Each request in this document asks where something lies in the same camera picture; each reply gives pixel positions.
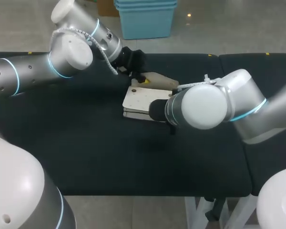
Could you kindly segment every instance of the cable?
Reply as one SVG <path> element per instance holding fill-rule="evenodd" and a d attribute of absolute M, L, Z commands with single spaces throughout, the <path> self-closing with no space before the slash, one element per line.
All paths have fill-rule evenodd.
<path fill-rule="evenodd" d="M 189 87 L 194 87 L 196 85 L 200 85 L 200 84 L 215 84 L 217 83 L 219 80 L 221 80 L 221 78 L 216 78 L 216 79 L 213 79 L 213 80 L 210 80 L 207 75 L 204 76 L 205 77 L 205 80 L 203 82 L 198 82 L 198 83 L 188 83 L 188 84 L 182 84 L 182 85 L 179 85 L 177 87 L 178 91 L 182 91 L 183 89 L 185 88 L 189 88 Z"/>
<path fill-rule="evenodd" d="M 107 66 L 109 67 L 109 69 L 111 70 L 111 72 L 115 75 L 118 75 L 118 72 L 112 67 L 112 65 L 109 62 L 108 57 L 106 56 L 105 52 L 103 51 L 102 47 L 100 46 L 100 44 L 95 40 L 94 37 L 92 37 L 89 33 L 82 31 L 82 30 L 78 30 L 78 29 L 74 29 L 74 28 L 62 28 L 62 29 L 58 29 L 56 31 L 53 32 L 52 37 L 51 37 L 51 42 L 50 42 L 50 48 L 52 48 L 52 43 L 53 43 L 53 39 L 56 36 L 56 34 L 62 32 L 62 31 L 72 31 L 72 32 L 77 32 L 80 33 L 82 35 L 84 35 L 85 37 L 89 38 L 92 43 L 95 44 L 95 46 L 100 50 L 102 56 L 105 59 L 105 62 L 107 64 Z"/>

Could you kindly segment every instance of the silver robot arm segment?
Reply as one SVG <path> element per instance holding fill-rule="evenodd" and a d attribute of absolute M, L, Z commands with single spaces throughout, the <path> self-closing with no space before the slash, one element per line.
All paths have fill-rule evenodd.
<path fill-rule="evenodd" d="M 286 129 L 286 86 L 266 99 L 251 75 L 240 69 L 215 85 L 197 85 L 172 96 L 165 118 L 173 126 L 198 129 L 233 122 L 245 143 L 257 144 Z"/>
<path fill-rule="evenodd" d="M 0 96 L 71 78 L 91 65 L 90 47 L 76 33 L 60 33 L 50 53 L 0 58 Z"/>
<path fill-rule="evenodd" d="M 102 25 L 99 19 L 89 15 L 75 0 L 60 0 L 51 19 L 58 29 L 73 28 L 90 34 L 102 47 L 110 62 L 114 62 L 122 51 L 121 40 Z"/>

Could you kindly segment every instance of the white cable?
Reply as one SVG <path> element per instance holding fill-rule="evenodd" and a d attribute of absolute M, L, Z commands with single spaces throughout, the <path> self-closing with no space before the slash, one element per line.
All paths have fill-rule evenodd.
<path fill-rule="evenodd" d="M 62 31 L 72 31 L 72 32 L 77 32 L 80 33 L 82 35 L 84 35 L 86 38 L 90 38 L 90 40 L 95 44 L 95 46 L 100 50 L 102 56 L 105 59 L 105 62 L 107 64 L 107 66 L 109 67 L 109 69 L 111 70 L 111 72 L 115 75 L 118 75 L 118 72 L 111 66 L 108 57 L 106 56 L 105 52 L 103 51 L 102 47 L 100 46 L 100 44 L 87 32 L 82 31 L 82 30 L 78 30 L 78 29 L 73 29 L 73 28 L 62 28 L 62 29 L 58 29 L 56 31 L 53 32 L 52 37 L 51 37 L 51 42 L 50 42 L 50 48 L 52 48 L 52 43 L 53 43 L 53 39 L 56 36 L 56 34 L 62 32 Z"/>
<path fill-rule="evenodd" d="M 215 84 L 215 83 L 217 83 L 217 81 L 218 80 L 210 80 L 210 81 L 207 81 L 207 82 L 188 83 L 188 84 L 179 85 L 177 87 L 177 89 L 178 89 L 178 91 L 182 91 L 182 89 L 189 88 L 189 87 L 194 87 L 194 86 L 200 85 L 200 84 Z"/>

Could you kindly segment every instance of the screw hole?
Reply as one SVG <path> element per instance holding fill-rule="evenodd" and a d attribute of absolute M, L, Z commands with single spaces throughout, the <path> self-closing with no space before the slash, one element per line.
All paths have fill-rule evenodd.
<path fill-rule="evenodd" d="M 3 221 L 4 221 L 6 224 L 9 224 L 9 223 L 10 223 L 10 216 L 9 216 L 9 215 L 4 214 L 4 215 L 2 216 L 2 218 L 3 218 Z"/>

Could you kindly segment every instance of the black table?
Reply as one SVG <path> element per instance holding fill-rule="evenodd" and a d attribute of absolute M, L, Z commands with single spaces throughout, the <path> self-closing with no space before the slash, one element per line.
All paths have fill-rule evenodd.
<path fill-rule="evenodd" d="M 26 53 L 3 53 L 0 57 Z M 218 57 L 149 54 L 148 71 L 180 83 L 222 77 Z M 123 117 L 129 82 L 94 61 L 81 74 L 0 99 L 0 131 L 32 153 L 65 195 L 244 197 L 252 185 L 231 124 L 169 134 Z"/>
<path fill-rule="evenodd" d="M 231 54 L 219 58 L 225 74 L 241 68 L 249 71 L 266 98 L 286 84 L 286 54 Z M 252 194 L 258 196 L 271 176 L 286 169 L 286 130 L 265 142 L 244 147 L 252 176 Z"/>

